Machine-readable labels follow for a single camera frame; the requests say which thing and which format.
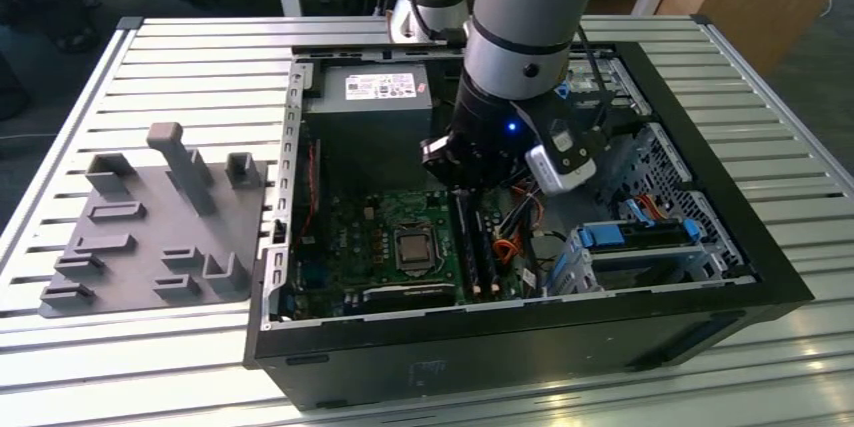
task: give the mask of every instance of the blue plastic clip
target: blue plastic clip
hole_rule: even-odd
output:
[[[638,220],[643,222],[647,227],[653,227],[655,225],[655,221],[646,216],[646,214],[641,210],[641,207],[638,207],[638,203],[635,202],[635,200],[629,199],[626,201],[626,205],[629,206],[631,213],[635,214],[635,217],[638,217]]]
[[[682,227],[685,227],[685,232],[689,234],[689,237],[691,237],[691,240],[694,242],[699,241],[701,237],[703,236],[703,233],[699,230],[699,225],[697,225],[697,221],[694,219],[685,219],[682,221]]]
[[[586,249],[594,246],[593,235],[586,228],[578,229],[578,237],[582,239],[582,245]]]

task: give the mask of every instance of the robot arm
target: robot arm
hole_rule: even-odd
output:
[[[497,185],[521,157],[550,195],[594,175],[603,137],[581,128],[554,93],[587,1],[475,0],[449,137],[422,146],[427,168],[453,187]]]

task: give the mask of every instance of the metal slat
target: metal slat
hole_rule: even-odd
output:
[[[789,140],[796,134],[784,124],[701,125],[699,133],[709,143],[741,142],[745,140]]]
[[[158,110],[154,112],[118,112],[99,114],[87,125],[90,129],[140,128],[155,122],[179,122],[183,127],[200,125],[236,125],[247,122],[278,124],[285,117],[282,107],[250,107],[215,110]]]
[[[829,220],[770,225],[769,232],[781,247],[854,242],[854,220]]]
[[[690,42],[708,41],[709,37],[694,30],[683,31],[619,31],[598,30],[587,34],[591,42]]]
[[[140,49],[210,49],[232,47],[293,47],[295,45],[382,44],[386,34],[232,35],[198,37],[143,37],[134,42]]]
[[[226,92],[230,90],[286,89],[287,75],[246,77],[186,77],[180,79],[124,79],[110,84],[111,95],[180,92]]]
[[[673,80],[665,79],[674,94],[718,94],[724,92],[753,92],[753,87],[744,80]]]
[[[268,144],[256,144],[256,145],[240,145],[239,147],[235,145],[222,145],[222,146],[203,146],[198,147],[199,152],[202,153],[202,158],[206,162],[226,162],[226,158],[230,153],[238,152],[236,149],[240,149],[240,152],[248,152],[252,154],[252,158],[256,161],[264,162],[275,162],[279,160],[279,145],[276,143]],[[146,167],[151,165],[163,165],[163,155],[159,152],[155,152],[150,149],[139,149],[139,150],[128,150],[122,152],[126,159],[138,167]],[[70,162],[70,170],[83,172],[90,163],[92,162],[92,157],[95,156],[91,152],[82,152],[74,154]]]
[[[748,190],[744,191],[744,194],[749,201],[762,202],[769,200],[840,196],[842,195],[842,188],[836,184],[826,184],[810,187],[782,187],[780,189]]]
[[[0,389],[56,384],[75,379],[98,379],[148,372],[235,365],[243,356],[246,332],[230,330],[212,334],[171,338],[126,340],[112,343],[67,346],[63,355],[40,349],[0,356]]]
[[[387,35],[386,26],[371,22],[354,23],[347,27],[354,34]],[[143,25],[136,34],[146,37],[198,37],[207,35],[305,35],[339,34],[341,27],[323,22],[270,23],[270,24],[196,24],[196,25]]]
[[[118,339],[124,341],[146,337],[163,338],[166,334],[186,335],[208,331],[243,329],[248,320],[248,313],[220,313],[219,315],[143,319],[135,322],[8,332],[0,336],[0,349],[22,351],[28,347],[56,348],[63,345],[79,345],[82,343],[94,343],[95,341],[104,342],[100,344],[104,346],[111,345],[111,342]]]
[[[8,425],[46,425],[239,405],[282,397],[264,371],[232,367],[16,392],[0,396],[0,411]],[[20,405],[50,405],[51,408],[22,409]]]
[[[110,150],[148,148],[146,136],[148,129],[124,130],[110,132],[87,132],[80,135],[78,148],[103,149],[106,145]],[[216,145],[234,144],[235,139],[252,139],[252,142],[276,142],[282,138],[282,126],[263,125],[258,127],[244,127],[243,125],[230,127],[188,127],[184,129],[182,141],[184,145]]]
[[[721,53],[709,42],[642,42],[641,47],[647,54]]]
[[[712,150],[724,161],[809,156],[806,146],[801,142],[792,140],[713,144]]]
[[[687,79],[741,79],[738,73],[729,65],[710,67],[659,67],[658,73],[665,80]]]
[[[813,159],[746,160],[742,162],[725,162],[724,166],[737,181],[809,177],[825,174],[822,165]]]
[[[765,102],[757,94],[678,95],[677,98],[686,109],[708,109],[710,107],[765,108]]]
[[[854,316],[850,315],[854,302],[806,304],[786,317],[774,322],[756,324],[721,341],[721,346],[764,344],[785,339],[805,339],[854,332]]]
[[[171,309],[140,310],[135,312],[119,312],[114,314],[99,314],[90,317],[63,317],[58,319],[46,319],[39,315],[22,315],[12,317],[0,317],[0,332],[4,337],[8,333],[16,332],[83,332],[74,329],[87,329],[90,327],[106,327],[119,325],[122,323],[143,325],[144,322],[158,322],[171,319],[199,319],[206,316],[230,315],[235,313],[247,313],[250,301],[234,302],[230,304],[210,304],[195,307],[175,307]]]
[[[582,26],[586,31],[630,31],[646,32],[649,30],[658,31],[690,31],[697,32],[697,24],[685,19],[670,20],[633,20],[633,19],[610,19],[610,20],[582,20]]]
[[[159,64],[166,62],[239,62],[244,60],[290,60],[290,47],[246,49],[167,49],[131,50],[124,56],[124,65]]]
[[[154,79],[163,77],[202,77],[223,75],[287,75],[289,61],[266,62],[191,62],[166,64],[123,65],[116,71],[116,79]]]
[[[845,197],[833,199],[784,200],[753,204],[753,210],[766,223],[854,217],[854,202]]]
[[[287,91],[259,90],[252,92],[208,92],[183,94],[108,95],[102,100],[99,111],[178,110],[208,107],[285,106]]]
[[[830,272],[837,270],[854,269],[854,257],[840,257],[837,259],[805,260],[796,264],[796,269],[801,274],[817,272]]]
[[[192,17],[178,19],[144,19],[144,25],[192,25],[192,24],[338,24],[341,33],[347,32],[351,25],[369,23],[383,24],[377,17],[350,17],[331,15],[329,17]]]
[[[790,247],[784,252],[793,262],[854,257],[854,243],[822,245],[820,247]]]
[[[730,65],[721,54],[650,54],[655,67]]]
[[[689,110],[687,113],[697,125],[780,124],[780,118],[770,109]]]

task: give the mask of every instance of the floor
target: floor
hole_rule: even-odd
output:
[[[275,0],[220,0],[215,7],[182,0],[100,0],[94,22],[104,35],[102,48],[123,16],[210,17],[281,15]],[[792,49],[769,83],[825,143],[844,166],[854,171],[854,0],[834,0],[830,13],[816,21]],[[15,211],[52,138],[22,134],[59,131],[78,94],[100,57],[96,51],[59,53],[38,32],[0,28],[0,52],[30,91],[32,105],[16,118],[0,122],[0,230]]]

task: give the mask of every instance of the slotted metal table surface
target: slotted metal table surface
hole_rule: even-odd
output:
[[[40,318],[39,295],[83,209],[90,185],[82,172],[94,153],[123,151],[135,165],[162,163],[144,148],[147,127],[178,121],[206,160],[250,151],[275,178],[290,46],[387,39],[385,24],[370,18],[150,19],[115,33],[0,238],[0,424],[850,421],[849,175],[713,27],[685,17],[589,17],[585,26],[593,41],[641,42],[816,302],[675,368],[306,414],[263,372],[240,366],[248,302]]]

